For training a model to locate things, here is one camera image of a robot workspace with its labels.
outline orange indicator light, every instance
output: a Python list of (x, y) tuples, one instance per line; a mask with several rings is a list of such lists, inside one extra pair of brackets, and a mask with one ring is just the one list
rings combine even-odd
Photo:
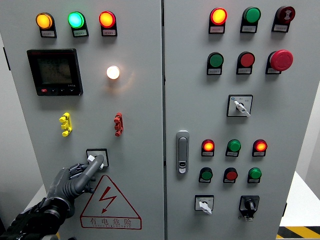
[(116, 17), (111, 11), (103, 11), (99, 15), (99, 22), (102, 27), (108, 29), (116, 23)]
[(255, 141), (254, 143), (254, 148), (258, 151), (258, 152), (264, 152), (265, 150), (267, 150), (267, 143), (266, 141), (260, 139), (260, 140), (257, 140)]
[(212, 152), (215, 149), (215, 143), (211, 139), (204, 140), (202, 143), (202, 148), (206, 152)]
[(227, 11), (224, 8), (215, 8), (210, 15), (211, 22), (215, 25), (222, 25), (227, 20)]
[(35, 22), (39, 28), (46, 30), (52, 27), (53, 18), (49, 13), (41, 12), (36, 16)]

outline green indicator light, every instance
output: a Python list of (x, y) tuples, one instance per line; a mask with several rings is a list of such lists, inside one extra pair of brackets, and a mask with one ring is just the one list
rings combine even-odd
[(254, 167), (249, 171), (249, 176), (252, 179), (259, 179), (261, 178), (261, 170), (258, 167)]
[(214, 54), (210, 57), (210, 65), (214, 68), (221, 66), (224, 63), (224, 58), (220, 54)]
[(209, 172), (209, 171), (205, 171), (201, 174), (201, 177), (204, 179), (204, 180), (210, 180), (212, 178), (212, 172)]
[(244, 19), (251, 24), (258, 22), (261, 17), (261, 12), (257, 7), (249, 7), (244, 12)]
[(69, 14), (68, 22), (74, 29), (79, 29), (85, 24), (85, 18), (80, 12), (74, 11)]
[(239, 140), (231, 140), (228, 143), (228, 148), (232, 151), (232, 152), (238, 152), (241, 149), (241, 143), (239, 142)]

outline lightning bolt symbol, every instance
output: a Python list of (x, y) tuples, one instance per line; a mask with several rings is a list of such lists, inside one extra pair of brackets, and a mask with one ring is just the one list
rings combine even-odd
[(100, 201), (104, 201), (104, 200), (111, 199), (111, 201), (109, 202), (109, 204), (108, 204), (104, 209), (102, 209), (101, 214), (103, 214), (103, 213), (105, 213), (105, 212), (107, 211), (107, 208), (110, 206), (110, 204), (111, 204), (111, 203), (116, 199), (116, 197), (117, 197), (117, 196), (110, 196), (110, 197), (104, 198), (104, 197), (107, 195), (107, 193), (109, 192), (110, 189), (111, 189), (111, 187), (108, 186), (108, 187), (105, 189), (105, 191), (104, 191), (104, 193), (102, 194), (102, 196), (100, 197), (100, 199), (99, 199), (99, 202), (100, 202)]

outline white switch knob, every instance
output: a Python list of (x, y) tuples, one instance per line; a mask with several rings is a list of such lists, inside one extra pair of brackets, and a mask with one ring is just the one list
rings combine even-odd
[(247, 117), (251, 116), (247, 109), (241, 103), (239, 103), (238, 101), (234, 101), (234, 104), (236, 106), (236, 109), (238, 109), (241, 113), (243, 113)]
[(208, 207), (208, 204), (206, 204), (205, 202), (199, 202), (199, 206), (202, 209), (202, 211), (204, 211), (206, 214), (211, 215), (211, 209)]

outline yellow black hazard tape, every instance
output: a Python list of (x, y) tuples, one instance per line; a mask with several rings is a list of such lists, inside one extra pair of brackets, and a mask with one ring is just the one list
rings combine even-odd
[(277, 239), (320, 239), (320, 226), (281, 226)]

